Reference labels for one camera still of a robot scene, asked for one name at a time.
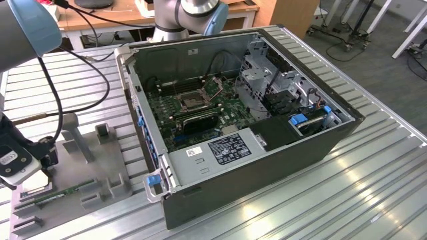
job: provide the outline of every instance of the connector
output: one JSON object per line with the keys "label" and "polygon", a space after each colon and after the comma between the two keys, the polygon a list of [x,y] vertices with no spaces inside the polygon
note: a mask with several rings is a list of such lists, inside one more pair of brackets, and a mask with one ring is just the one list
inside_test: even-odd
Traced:
{"label": "connector", "polygon": [[70,3],[66,0],[52,0],[52,3],[63,9],[70,9]]}
{"label": "connector", "polygon": [[82,56],[87,61],[90,61],[90,62],[96,62],[98,60],[94,58],[94,57],[91,57],[91,56]]}

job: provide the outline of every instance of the gray robot arm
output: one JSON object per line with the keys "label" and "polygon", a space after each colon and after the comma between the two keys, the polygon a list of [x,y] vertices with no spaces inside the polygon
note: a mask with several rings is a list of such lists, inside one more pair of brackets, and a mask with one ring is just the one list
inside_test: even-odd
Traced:
{"label": "gray robot arm", "polygon": [[188,38],[188,30],[216,35],[228,18],[228,5],[220,0],[155,0],[154,7],[155,43]]}

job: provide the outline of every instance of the table leg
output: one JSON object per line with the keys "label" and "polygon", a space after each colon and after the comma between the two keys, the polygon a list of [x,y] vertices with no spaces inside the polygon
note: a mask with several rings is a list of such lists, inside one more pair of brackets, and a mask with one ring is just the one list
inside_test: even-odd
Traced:
{"label": "table leg", "polygon": [[75,51],[82,51],[86,49],[86,46],[83,45],[82,42],[82,34],[79,32],[68,32],[67,33],[70,41],[71,41],[71,45]]}
{"label": "table leg", "polygon": [[405,30],[406,33],[411,32],[415,24],[419,22],[419,20],[421,20],[422,16],[425,15],[426,11],[427,11],[427,4],[426,4],[425,8],[421,10],[419,14],[417,15],[417,17],[415,17],[414,21],[411,22],[411,24],[409,25],[407,29]]}
{"label": "table leg", "polygon": [[244,18],[244,22],[243,22],[243,29],[250,29],[254,27],[254,21],[255,21],[255,11],[248,11],[246,18]]}
{"label": "table leg", "polygon": [[411,35],[409,36],[409,38],[406,39],[405,43],[402,44],[402,46],[399,47],[398,51],[394,53],[393,58],[398,59],[403,53],[403,51],[409,48],[411,42],[414,41],[415,37],[418,36],[418,34],[421,33],[421,31],[423,30],[425,26],[427,24],[427,16],[425,16],[423,20],[421,21],[419,25],[417,26],[414,32],[411,33]]}
{"label": "table leg", "polygon": [[350,19],[350,17],[353,16],[353,14],[355,12],[358,4],[359,4],[359,0],[354,0],[353,3],[351,3],[351,6],[350,6],[350,8],[349,8],[349,10],[346,12],[346,15],[345,15],[345,17],[342,19],[343,23],[349,22],[349,19]]}
{"label": "table leg", "polygon": [[330,23],[333,21],[333,18],[335,16],[335,13],[337,13],[337,10],[339,9],[341,4],[342,4],[342,0],[335,0],[334,6],[333,6],[331,11],[329,12],[327,18],[325,20],[326,26],[330,26]]}
{"label": "table leg", "polygon": [[387,0],[385,6],[382,7],[381,11],[379,11],[379,14],[371,24],[371,26],[369,27],[369,30],[367,30],[367,34],[371,34],[374,31],[375,31],[375,28],[377,26],[379,25],[386,13],[387,13],[387,9],[390,7],[390,4],[393,3],[394,0]]}

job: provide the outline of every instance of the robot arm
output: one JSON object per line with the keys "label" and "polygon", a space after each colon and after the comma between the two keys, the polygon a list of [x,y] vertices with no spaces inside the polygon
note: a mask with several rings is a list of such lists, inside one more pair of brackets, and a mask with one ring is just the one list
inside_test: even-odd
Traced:
{"label": "robot arm", "polygon": [[[64,0],[54,1],[68,8]],[[220,0],[155,0],[154,42],[219,34],[228,17]],[[36,0],[0,1],[0,73],[43,57],[63,42],[62,32],[47,9]],[[32,142],[20,133],[0,109],[0,183],[11,189],[39,170],[59,163],[52,137]]]}
{"label": "robot arm", "polygon": [[152,42],[190,37],[188,30],[204,36],[222,32],[228,5],[220,0],[155,0],[155,33]]}
{"label": "robot arm", "polygon": [[[0,2],[0,73],[55,50],[58,23],[35,0]],[[11,189],[59,163],[52,137],[30,141],[0,110],[0,183]]]}

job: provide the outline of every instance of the white sticker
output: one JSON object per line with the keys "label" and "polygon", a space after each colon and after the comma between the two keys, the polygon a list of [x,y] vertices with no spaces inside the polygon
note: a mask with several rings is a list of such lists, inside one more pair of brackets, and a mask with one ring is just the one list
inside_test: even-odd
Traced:
{"label": "white sticker", "polygon": [[8,165],[18,158],[19,154],[15,151],[11,151],[7,155],[4,155],[4,157],[0,158],[0,164]]}
{"label": "white sticker", "polygon": [[203,151],[202,151],[202,147],[199,146],[196,148],[187,150],[188,157],[196,156],[200,153],[203,153]]}
{"label": "white sticker", "polygon": [[199,49],[188,50],[188,56],[199,54]]}

